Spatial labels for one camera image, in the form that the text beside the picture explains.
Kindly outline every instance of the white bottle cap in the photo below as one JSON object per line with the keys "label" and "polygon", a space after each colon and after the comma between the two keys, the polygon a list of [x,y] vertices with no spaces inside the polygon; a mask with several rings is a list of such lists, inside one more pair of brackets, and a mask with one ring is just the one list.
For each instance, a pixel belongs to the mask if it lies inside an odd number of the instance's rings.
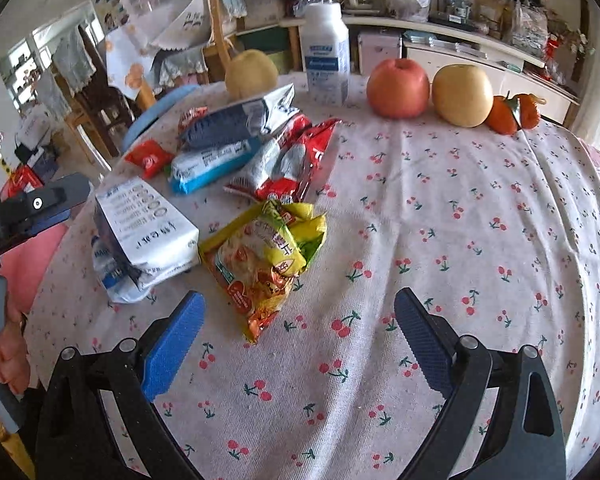
{"label": "white bottle cap", "polygon": [[339,3],[317,2],[306,6],[304,18],[308,22],[333,22],[342,19]]}

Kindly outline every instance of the blue gripper pad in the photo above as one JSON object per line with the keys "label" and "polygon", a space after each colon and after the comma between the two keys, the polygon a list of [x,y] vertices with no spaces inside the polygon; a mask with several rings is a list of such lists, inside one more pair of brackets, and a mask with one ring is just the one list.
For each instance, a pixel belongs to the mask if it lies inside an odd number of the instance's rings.
{"label": "blue gripper pad", "polygon": [[149,402],[168,391],[204,320],[205,298],[193,290],[182,299],[169,319],[158,320],[165,326],[144,358],[142,375],[142,392]]}
{"label": "blue gripper pad", "polygon": [[427,313],[410,288],[395,295],[394,312],[427,384],[448,399],[453,390],[451,365],[458,336],[445,319]]}

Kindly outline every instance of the blue chair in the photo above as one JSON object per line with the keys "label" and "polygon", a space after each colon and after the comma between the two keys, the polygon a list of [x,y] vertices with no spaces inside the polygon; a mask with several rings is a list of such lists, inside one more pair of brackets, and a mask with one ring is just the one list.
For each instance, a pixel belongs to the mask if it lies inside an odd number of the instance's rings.
{"label": "blue chair", "polygon": [[167,113],[174,104],[178,101],[184,99],[187,95],[193,92],[200,85],[184,85],[175,90],[169,92],[165,97],[160,99],[145,111],[140,117],[136,119],[136,121],[131,125],[131,127],[126,131],[125,138],[122,140],[122,149],[120,150],[122,153],[125,153],[126,150],[131,147],[134,141],[144,133],[149,126],[155,123],[160,117],[162,117],[165,113]]}

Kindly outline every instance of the tablecloth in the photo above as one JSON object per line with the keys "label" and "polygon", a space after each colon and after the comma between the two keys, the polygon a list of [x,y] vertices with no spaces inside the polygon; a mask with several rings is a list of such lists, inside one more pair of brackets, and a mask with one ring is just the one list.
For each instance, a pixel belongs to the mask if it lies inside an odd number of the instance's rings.
{"label": "tablecloth", "polygon": [[[538,346],[550,375],[573,477],[600,443],[600,173],[565,129],[542,122],[513,137],[462,129],[433,111],[387,121],[352,76],[344,107],[314,105],[306,76],[295,103],[314,121],[338,116],[338,156],[314,196],[327,241],[257,346],[245,344],[227,297],[202,267],[134,305],[107,303],[91,267],[90,200],[48,268],[27,341],[47,383],[59,351],[112,349],[167,316],[186,290],[207,316],[171,389],[155,405],[207,479],[395,479],[440,412],[392,316],[410,286],[432,314],[487,348]],[[196,90],[140,139],[176,147],[180,114],[228,102],[223,84]],[[121,162],[112,186],[139,174]],[[174,196],[201,238],[244,211],[217,182]],[[490,423],[489,392],[456,466],[471,465]],[[129,466],[143,466],[110,400]]]}

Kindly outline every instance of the pink box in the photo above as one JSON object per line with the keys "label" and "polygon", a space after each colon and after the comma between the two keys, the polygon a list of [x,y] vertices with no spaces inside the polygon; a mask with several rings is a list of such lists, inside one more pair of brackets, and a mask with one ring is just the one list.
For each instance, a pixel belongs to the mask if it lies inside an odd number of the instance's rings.
{"label": "pink box", "polygon": [[396,30],[365,31],[358,34],[360,74],[371,75],[373,69],[385,59],[402,57],[402,33]]}

